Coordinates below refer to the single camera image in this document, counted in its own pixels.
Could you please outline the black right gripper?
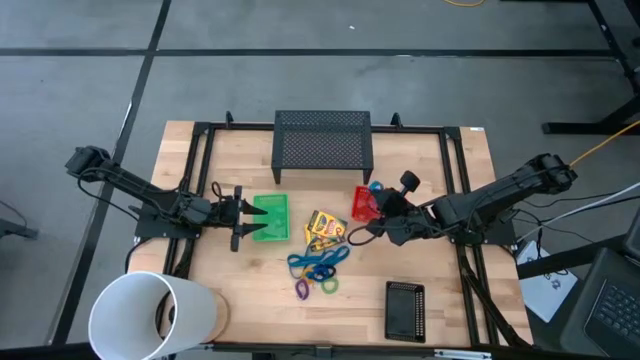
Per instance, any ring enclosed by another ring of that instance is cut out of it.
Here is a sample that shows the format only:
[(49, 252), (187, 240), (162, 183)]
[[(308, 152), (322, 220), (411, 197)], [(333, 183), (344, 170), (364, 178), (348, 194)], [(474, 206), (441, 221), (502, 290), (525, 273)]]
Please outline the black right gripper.
[(402, 246), (414, 239), (435, 237), (435, 220), (407, 200), (406, 194), (414, 192), (420, 185), (420, 179), (411, 171), (405, 171), (400, 177), (400, 190), (380, 188), (371, 191), (379, 217), (370, 220), (366, 230), (374, 237), (386, 234), (389, 240)]

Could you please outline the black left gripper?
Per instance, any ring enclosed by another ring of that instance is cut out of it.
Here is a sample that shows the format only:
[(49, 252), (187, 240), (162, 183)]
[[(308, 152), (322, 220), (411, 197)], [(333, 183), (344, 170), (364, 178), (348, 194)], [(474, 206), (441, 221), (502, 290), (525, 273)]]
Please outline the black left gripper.
[[(242, 187), (237, 185), (234, 187), (232, 195), (222, 195), (221, 187), (219, 184), (212, 184), (211, 190), (217, 197), (217, 202), (211, 204), (209, 213), (205, 217), (205, 221), (202, 223), (203, 227), (213, 228), (227, 228), (232, 231), (230, 239), (230, 250), (237, 252), (239, 250), (239, 242), (242, 236), (246, 236), (257, 230), (267, 227), (267, 224), (256, 223), (248, 224), (240, 223), (241, 213), (241, 196)], [(246, 199), (242, 200), (242, 213), (246, 215), (267, 215), (266, 210), (260, 209), (251, 205)]]

